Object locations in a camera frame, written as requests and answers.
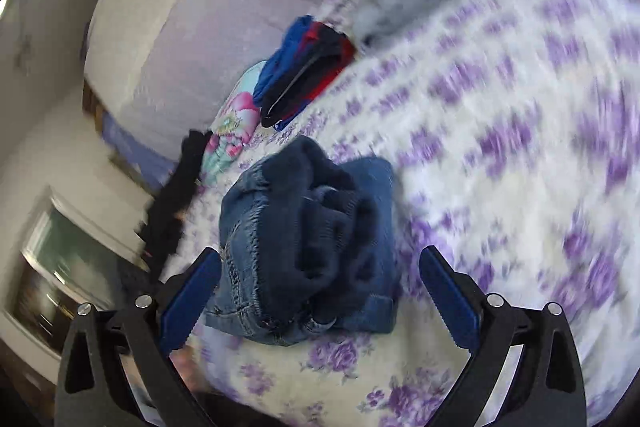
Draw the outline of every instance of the floral bed sheet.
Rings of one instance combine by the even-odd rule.
[[[356,2],[324,0],[316,15],[348,31]],[[361,57],[283,132],[260,128],[192,204],[165,276],[218,247],[240,172],[304,134],[335,162],[374,154],[395,167],[398,323],[293,347],[198,324],[207,379],[292,426],[424,425],[468,357],[420,282],[419,253],[434,244],[486,292],[564,306],[590,425],[603,419],[640,367],[639,62],[640,0],[453,0]]]

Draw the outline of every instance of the blue gripper pad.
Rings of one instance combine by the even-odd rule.
[[[222,261],[218,252],[207,248],[200,254],[193,269],[160,317],[160,351],[168,356],[184,346],[204,306],[220,282]]]
[[[473,355],[480,345],[484,293],[471,277],[454,272],[435,247],[420,254],[420,277],[458,347]]]

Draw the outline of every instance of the white wall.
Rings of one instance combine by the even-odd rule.
[[[110,149],[81,111],[74,89],[37,124],[0,172],[0,292],[9,284],[17,241],[47,184],[105,232],[137,250],[134,227],[148,194],[108,162]],[[57,360],[0,314],[0,337],[21,358],[55,381]]]
[[[81,82],[82,35],[97,1],[7,1],[0,18],[0,163]]]

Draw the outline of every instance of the blue denim jeans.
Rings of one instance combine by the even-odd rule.
[[[264,280],[260,274],[260,264],[270,262],[267,254],[277,256],[277,252],[260,250],[258,233],[260,213],[267,207],[273,188],[262,172],[264,162],[269,157],[245,171],[223,200],[220,217],[222,278],[207,303],[206,324],[259,343],[281,346],[299,343],[328,330],[391,332],[395,324],[398,288],[392,253],[391,165],[386,160],[372,157],[338,166],[351,175],[357,189],[366,193],[377,208],[378,224],[372,245],[375,275],[361,309],[321,324],[314,319],[308,306],[301,306],[287,320],[282,320],[267,314],[264,303],[260,301],[260,295],[264,295],[265,290],[278,292],[276,286],[273,290],[261,286]]]

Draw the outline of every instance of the silver screw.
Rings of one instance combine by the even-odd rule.
[[[504,299],[497,293],[492,293],[487,296],[486,301],[489,303],[489,306],[493,308],[500,308],[504,304]]]
[[[549,310],[549,313],[555,315],[556,317],[562,315],[562,306],[557,302],[549,302],[546,308]]]
[[[151,295],[141,295],[136,299],[136,308],[149,308],[153,301]]]
[[[78,306],[78,315],[82,315],[82,317],[84,317],[85,315],[88,315],[91,312],[91,303],[90,302],[85,302],[83,304],[80,304]]]

